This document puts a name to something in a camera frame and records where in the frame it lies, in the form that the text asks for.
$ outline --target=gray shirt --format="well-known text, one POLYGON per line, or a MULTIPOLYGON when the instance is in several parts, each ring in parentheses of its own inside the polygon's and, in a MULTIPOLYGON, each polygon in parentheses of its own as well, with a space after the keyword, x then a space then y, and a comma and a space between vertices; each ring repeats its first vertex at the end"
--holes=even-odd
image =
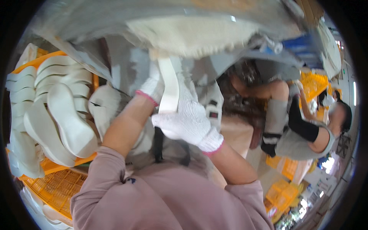
POLYGON ((125 181, 124 174, 124 158, 101 147, 80 192, 71 198, 76 230, 273 229, 258 180, 224 190, 169 163, 148 166, 125 181))
POLYGON ((331 150, 333 143, 335 142, 335 136, 324 123, 317 123, 317 125, 326 128, 330 134, 330 140, 322 153, 313 152, 308 146, 307 140, 299 136, 293 130, 289 129, 277 142, 275 148, 276 156, 286 156, 292 160, 308 160, 321 158, 327 155, 327 153, 331 150))

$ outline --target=stack of shoe soles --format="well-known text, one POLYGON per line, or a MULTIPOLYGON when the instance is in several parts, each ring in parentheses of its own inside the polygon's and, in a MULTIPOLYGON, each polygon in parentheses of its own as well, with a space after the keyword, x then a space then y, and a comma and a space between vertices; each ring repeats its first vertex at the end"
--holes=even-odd
POLYGON ((93 154, 99 139, 88 110, 91 84, 92 74, 68 56, 53 56, 38 69, 30 66, 19 74, 8 75, 6 88, 12 104, 10 151, 18 163, 32 168, 37 165, 39 170, 38 175, 24 170, 19 174, 32 178, 44 175, 35 143, 47 158, 67 167, 73 167, 77 157, 93 154))

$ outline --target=person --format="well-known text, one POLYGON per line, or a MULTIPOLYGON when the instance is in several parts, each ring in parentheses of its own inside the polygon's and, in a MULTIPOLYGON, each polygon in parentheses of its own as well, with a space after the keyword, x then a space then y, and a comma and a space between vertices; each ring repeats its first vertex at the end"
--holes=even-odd
POLYGON ((341 102, 340 93, 337 90, 332 92, 332 95, 327 93, 327 89, 325 89, 322 93, 320 93, 317 97, 317 110, 322 107, 328 107, 335 102, 341 102))
POLYGON ((165 161, 124 180, 125 157, 161 101, 161 76, 150 76, 108 128, 87 179, 71 198, 75 229, 273 229, 256 171, 211 126, 190 77, 178 73, 178 82, 178 112, 154 114, 152 123, 197 146, 228 185, 215 185, 191 163, 165 161))
POLYGON ((282 80, 247 87, 235 74, 230 78, 241 96, 268 99, 261 149, 271 157, 321 158, 331 150, 336 137, 350 129, 352 113, 349 105, 336 102, 329 110, 329 124, 325 125, 311 114, 300 81, 290 87, 282 80), (300 113, 299 101, 306 120, 300 113))

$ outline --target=blue embroidery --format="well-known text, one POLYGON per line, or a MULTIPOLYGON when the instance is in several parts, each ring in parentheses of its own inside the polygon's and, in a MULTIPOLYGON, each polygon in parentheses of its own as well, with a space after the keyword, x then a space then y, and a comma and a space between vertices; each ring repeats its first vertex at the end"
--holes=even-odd
POLYGON ((128 178, 128 179, 127 179, 127 181, 131 181, 131 182, 132 182, 132 184, 134 184, 137 180, 136 180, 136 179, 134 179, 134 178, 128 178))

